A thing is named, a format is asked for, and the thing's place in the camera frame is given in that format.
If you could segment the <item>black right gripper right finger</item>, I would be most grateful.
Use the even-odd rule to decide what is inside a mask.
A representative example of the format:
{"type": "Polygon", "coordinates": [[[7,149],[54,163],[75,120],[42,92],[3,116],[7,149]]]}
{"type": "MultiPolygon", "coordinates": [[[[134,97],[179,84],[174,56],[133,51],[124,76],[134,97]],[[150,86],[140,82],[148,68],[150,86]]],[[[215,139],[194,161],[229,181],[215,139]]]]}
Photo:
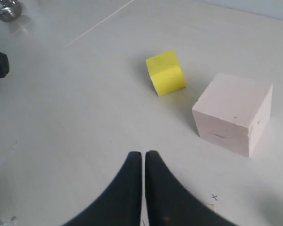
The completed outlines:
{"type": "Polygon", "coordinates": [[[151,226],[226,225],[226,219],[184,188],[157,151],[146,153],[145,196],[151,226]]]}

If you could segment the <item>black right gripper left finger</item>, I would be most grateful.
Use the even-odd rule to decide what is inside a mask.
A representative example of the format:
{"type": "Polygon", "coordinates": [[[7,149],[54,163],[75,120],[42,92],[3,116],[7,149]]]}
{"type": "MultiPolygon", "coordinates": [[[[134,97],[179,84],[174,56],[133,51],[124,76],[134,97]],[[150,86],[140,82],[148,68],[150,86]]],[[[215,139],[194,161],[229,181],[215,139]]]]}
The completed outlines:
{"type": "Polygon", "coordinates": [[[139,226],[142,210],[142,154],[129,152],[105,191],[66,226],[139,226]]]}

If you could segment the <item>metal robot base part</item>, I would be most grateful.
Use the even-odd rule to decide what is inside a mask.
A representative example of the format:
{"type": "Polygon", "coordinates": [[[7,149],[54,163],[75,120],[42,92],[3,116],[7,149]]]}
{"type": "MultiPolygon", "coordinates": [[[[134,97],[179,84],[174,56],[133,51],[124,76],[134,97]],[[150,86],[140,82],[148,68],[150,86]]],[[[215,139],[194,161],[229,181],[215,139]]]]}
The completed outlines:
{"type": "Polygon", "coordinates": [[[12,22],[22,14],[21,2],[18,0],[0,0],[0,20],[3,22],[12,22]]]}

